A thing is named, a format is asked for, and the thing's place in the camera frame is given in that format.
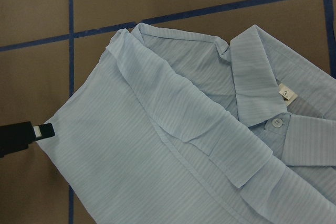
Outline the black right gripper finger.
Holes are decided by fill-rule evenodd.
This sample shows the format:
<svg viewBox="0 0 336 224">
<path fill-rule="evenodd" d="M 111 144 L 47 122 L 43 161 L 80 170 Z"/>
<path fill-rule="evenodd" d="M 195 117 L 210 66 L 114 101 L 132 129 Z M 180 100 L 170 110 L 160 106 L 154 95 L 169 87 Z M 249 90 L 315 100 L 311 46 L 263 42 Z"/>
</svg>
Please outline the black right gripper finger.
<svg viewBox="0 0 336 224">
<path fill-rule="evenodd" d="M 29 144 L 55 136 L 51 123 L 33 126 L 21 122 L 1 126 L 1 157 L 28 149 Z"/>
</svg>

